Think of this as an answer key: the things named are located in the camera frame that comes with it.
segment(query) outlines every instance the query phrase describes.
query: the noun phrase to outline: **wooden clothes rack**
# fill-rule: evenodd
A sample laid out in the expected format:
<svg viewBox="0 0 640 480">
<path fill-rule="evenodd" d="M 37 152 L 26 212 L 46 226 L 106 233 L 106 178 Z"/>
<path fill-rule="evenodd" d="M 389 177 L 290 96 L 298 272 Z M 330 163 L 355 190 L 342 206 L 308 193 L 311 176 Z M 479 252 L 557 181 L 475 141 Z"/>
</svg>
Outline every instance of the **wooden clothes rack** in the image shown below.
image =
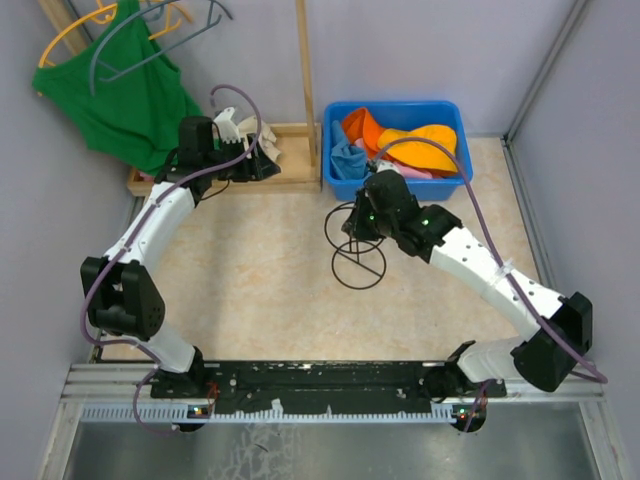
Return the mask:
<svg viewBox="0 0 640 480">
<path fill-rule="evenodd" d="M 272 124 L 272 131 L 278 137 L 277 147 L 282 151 L 278 159 L 282 173 L 262 182 L 232 183 L 228 189 L 230 193 L 317 193 L 321 190 L 321 162 L 318 149 L 321 144 L 322 129 L 321 125 L 314 121 L 306 0 L 295 0 L 295 2 L 306 123 Z M 74 14 L 69 10 L 65 0 L 38 0 L 38 3 L 59 34 L 69 30 L 71 25 L 78 22 L 74 18 Z M 97 6 L 99 11 L 89 14 L 89 17 L 94 18 L 105 13 L 108 15 L 109 12 L 115 9 L 115 5 L 102 6 L 100 1 L 98 1 Z M 108 21 L 109 18 L 103 17 L 103 19 L 97 19 L 96 23 L 106 23 Z M 169 25 L 167 25 L 163 33 L 168 33 L 177 27 L 178 25 L 169 29 Z M 77 55 L 87 48 L 87 42 L 78 30 L 71 29 L 60 38 L 60 41 L 64 42 L 73 55 Z M 136 169 L 131 169 L 127 186 L 133 195 L 146 197 L 151 192 L 152 183 L 145 180 Z M 214 182 L 212 188 L 217 189 L 219 187 L 220 184 Z"/>
</svg>

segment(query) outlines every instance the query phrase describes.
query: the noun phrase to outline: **gray wall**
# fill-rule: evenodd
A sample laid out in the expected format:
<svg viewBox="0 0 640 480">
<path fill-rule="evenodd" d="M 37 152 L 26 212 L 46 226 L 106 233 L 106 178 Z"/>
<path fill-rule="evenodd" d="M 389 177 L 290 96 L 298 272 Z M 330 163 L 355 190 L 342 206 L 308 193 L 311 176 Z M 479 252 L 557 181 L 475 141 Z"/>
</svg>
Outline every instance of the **gray wall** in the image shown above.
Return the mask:
<svg viewBox="0 0 640 480">
<path fill-rule="evenodd" d="M 559 286 L 594 303 L 593 358 L 640 473 L 640 2 L 592 3 L 516 153 Z"/>
<path fill-rule="evenodd" d="M 0 478 L 34 478 L 78 330 L 79 268 L 122 232 L 125 169 L 87 152 L 58 110 L 31 89 L 55 32 L 35 0 L 0 15 Z"/>
<path fill-rule="evenodd" d="M 197 19 L 193 30 L 204 25 L 207 0 L 180 3 Z M 304 121 L 295 1 L 223 3 L 233 22 L 170 54 L 187 89 L 207 113 L 211 87 L 232 83 L 254 97 L 266 119 Z M 95 8 L 95 0 L 73 4 L 83 14 Z M 468 132 L 502 134 L 571 4 L 307 0 L 316 117 L 338 100 L 448 99 L 460 107 Z M 226 106 L 237 96 L 221 92 L 217 100 Z"/>
</svg>

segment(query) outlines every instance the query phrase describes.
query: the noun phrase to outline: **blue plastic bin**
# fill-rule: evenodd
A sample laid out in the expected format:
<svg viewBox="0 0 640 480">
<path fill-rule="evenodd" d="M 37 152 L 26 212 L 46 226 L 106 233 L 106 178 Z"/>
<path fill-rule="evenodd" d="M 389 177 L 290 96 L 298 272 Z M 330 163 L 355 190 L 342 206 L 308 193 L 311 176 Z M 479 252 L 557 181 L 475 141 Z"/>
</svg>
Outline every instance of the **blue plastic bin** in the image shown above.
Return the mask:
<svg viewBox="0 0 640 480">
<path fill-rule="evenodd" d="M 367 107 L 373 118 L 383 127 L 413 130 L 428 124 L 447 125 L 453 128 L 458 137 L 456 157 L 469 177 L 473 178 L 471 155 L 467 146 L 467 137 L 462 126 L 460 111 L 451 102 L 336 102 L 324 112 L 324 144 L 322 146 L 322 172 L 325 181 L 331 185 L 338 200 L 355 199 L 356 190 L 362 187 L 364 179 L 340 180 L 331 166 L 331 122 L 340 123 L 345 117 L 360 107 Z M 442 201 L 448 199 L 453 191 L 464 181 L 460 175 L 434 180 L 407 179 L 411 192 L 418 200 Z"/>
</svg>

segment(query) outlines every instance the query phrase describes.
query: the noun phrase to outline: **green tank top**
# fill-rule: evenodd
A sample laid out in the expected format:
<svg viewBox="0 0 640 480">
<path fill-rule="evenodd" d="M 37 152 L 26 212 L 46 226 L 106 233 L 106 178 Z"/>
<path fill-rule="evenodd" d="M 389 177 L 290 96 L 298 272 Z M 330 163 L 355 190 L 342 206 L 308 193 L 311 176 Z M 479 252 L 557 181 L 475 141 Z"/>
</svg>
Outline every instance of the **green tank top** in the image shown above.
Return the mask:
<svg viewBox="0 0 640 480">
<path fill-rule="evenodd" d="M 171 149 L 178 145 L 180 120 L 202 115 L 180 84 L 180 70 L 160 55 L 113 82 L 113 72 L 96 68 L 96 95 L 89 92 L 89 65 L 101 40 L 127 17 L 140 10 L 138 0 L 119 0 L 107 30 L 86 50 L 66 63 L 38 68 L 33 87 L 49 97 L 82 132 L 91 150 L 108 153 L 142 172 L 155 175 Z M 100 60 L 118 70 L 160 51 L 149 40 L 142 16 L 122 28 L 107 43 Z"/>
</svg>

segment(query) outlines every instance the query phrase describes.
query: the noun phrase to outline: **wooden shelf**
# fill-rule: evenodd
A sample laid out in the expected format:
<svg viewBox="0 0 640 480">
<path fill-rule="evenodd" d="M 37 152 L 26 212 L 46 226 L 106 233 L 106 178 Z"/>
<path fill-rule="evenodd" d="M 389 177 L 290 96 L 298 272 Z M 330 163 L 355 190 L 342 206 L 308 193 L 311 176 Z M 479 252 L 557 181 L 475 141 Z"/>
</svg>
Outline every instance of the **wooden shelf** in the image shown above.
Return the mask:
<svg viewBox="0 0 640 480">
<path fill-rule="evenodd" d="M 278 140 L 276 146 L 282 151 L 278 165 L 282 173 L 262 182 L 232 183 L 225 193 L 318 193 L 321 190 L 320 158 L 312 159 L 306 123 L 276 123 L 271 130 Z M 322 144 L 322 127 L 316 124 L 317 144 Z M 212 191 L 226 182 L 215 181 Z M 131 169 L 127 187 L 136 197 L 147 197 L 153 182 L 144 180 L 140 173 Z"/>
</svg>

